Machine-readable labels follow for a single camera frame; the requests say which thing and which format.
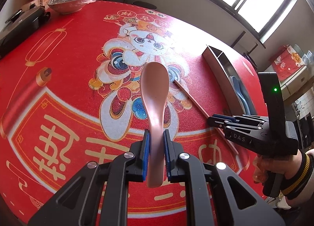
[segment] human hand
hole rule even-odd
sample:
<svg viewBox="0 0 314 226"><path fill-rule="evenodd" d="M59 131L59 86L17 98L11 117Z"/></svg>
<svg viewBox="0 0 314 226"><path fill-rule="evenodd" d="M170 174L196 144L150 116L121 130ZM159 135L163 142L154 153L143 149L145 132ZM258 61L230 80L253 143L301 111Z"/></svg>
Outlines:
<svg viewBox="0 0 314 226"><path fill-rule="evenodd" d="M253 180L255 183L263 183L267 180L267 171L284 174L286 179L291 179L298 172L302 162L302 154L298 150L297 155L289 155L280 158L264 159L261 155L257 155L253 161L255 170Z"/></svg>

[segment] pink spoon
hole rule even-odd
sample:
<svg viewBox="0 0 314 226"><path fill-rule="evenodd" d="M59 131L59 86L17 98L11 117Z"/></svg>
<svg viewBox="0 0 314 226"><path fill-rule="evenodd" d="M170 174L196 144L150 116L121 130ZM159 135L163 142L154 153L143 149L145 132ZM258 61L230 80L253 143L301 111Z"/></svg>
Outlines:
<svg viewBox="0 0 314 226"><path fill-rule="evenodd" d="M164 108L169 92L167 69L158 62L147 63L142 70L139 87L150 126L146 185L156 188L164 181Z"/></svg>

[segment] black handle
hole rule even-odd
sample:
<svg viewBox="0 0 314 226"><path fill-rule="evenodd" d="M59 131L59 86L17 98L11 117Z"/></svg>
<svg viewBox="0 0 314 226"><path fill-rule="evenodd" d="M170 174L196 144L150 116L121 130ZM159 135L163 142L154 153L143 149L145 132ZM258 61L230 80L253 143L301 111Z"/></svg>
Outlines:
<svg viewBox="0 0 314 226"><path fill-rule="evenodd" d="M280 193L280 185L284 178L284 175L273 173L270 171L268 171L267 173L268 179L264 183L263 194L268 197L277 198Z"/></svg>

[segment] cardboard box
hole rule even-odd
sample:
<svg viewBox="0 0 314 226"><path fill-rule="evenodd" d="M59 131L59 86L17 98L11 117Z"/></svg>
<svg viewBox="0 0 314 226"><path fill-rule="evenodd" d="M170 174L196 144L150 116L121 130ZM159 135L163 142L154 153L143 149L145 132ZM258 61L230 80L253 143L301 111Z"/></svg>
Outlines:
<svg viewBox="0 0 314 226"><path fill-rule="evenodd" d="M48 1L49 0L32 0L28 3L26 3L25 5L22 6L22 11L26 11L26 10L29 10L29 6L31 4L35 4L36 6L44 6L45 9L47 9L49 6L48 6Z"/></svg>

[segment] table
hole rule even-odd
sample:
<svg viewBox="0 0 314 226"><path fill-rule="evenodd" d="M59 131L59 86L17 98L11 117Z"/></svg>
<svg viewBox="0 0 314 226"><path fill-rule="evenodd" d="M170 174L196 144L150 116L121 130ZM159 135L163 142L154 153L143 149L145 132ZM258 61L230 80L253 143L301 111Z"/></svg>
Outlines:
<svg viewBox="0 0 314 226"><path fill-rule="evenodd" d="M148 121L139 78L150 61L169 72L164 127L173 141L203 162L225 162L262 195L262 186L252 180L255 154L237 146L235 157L172 83L178 80L209 115L228 113L201 56L207 45L224 51L257 113L266 115L250 63L196 27L115 2L97 1L70 15L52 13L46 25L0 61L0 193L13 213L27 222L88 161L111 161L142 139ZM164 179L155 189L130 183L128 225L185 224L184 184Z"/></svg>

